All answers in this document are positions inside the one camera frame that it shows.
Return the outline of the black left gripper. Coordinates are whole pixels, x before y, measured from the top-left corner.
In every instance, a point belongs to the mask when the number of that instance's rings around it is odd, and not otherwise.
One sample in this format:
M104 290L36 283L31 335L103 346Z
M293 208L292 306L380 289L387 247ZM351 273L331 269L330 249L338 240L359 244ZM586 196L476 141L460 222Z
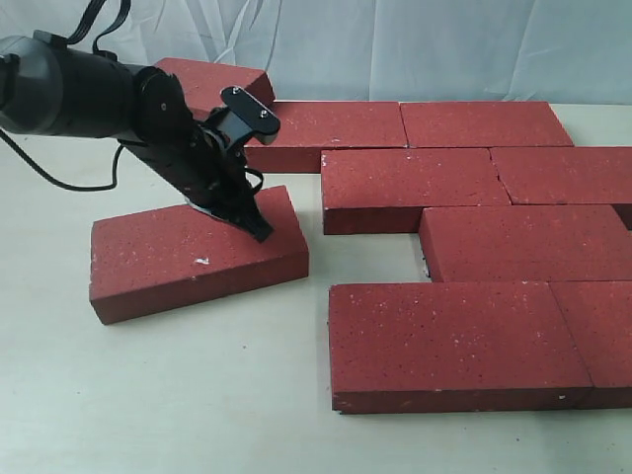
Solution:
M258 242L274 232L256 202L263 173L239 151L196 122L186 137L132 142L130 152L176 189L195 210L238 228Z

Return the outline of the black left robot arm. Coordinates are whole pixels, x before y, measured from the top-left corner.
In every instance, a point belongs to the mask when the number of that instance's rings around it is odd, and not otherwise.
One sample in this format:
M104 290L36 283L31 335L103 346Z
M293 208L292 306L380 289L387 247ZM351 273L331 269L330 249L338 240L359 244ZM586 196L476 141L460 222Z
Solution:
M112 138L191 207L263 242L273 228L255 200L262 187L248 180L262 174L243 148L252 138L272 143L280 121L241 87L223 89L221 100L199 120L179 79L158 67L75 50L41 31L1 41L1 137L42 177L59 183L12 134Z

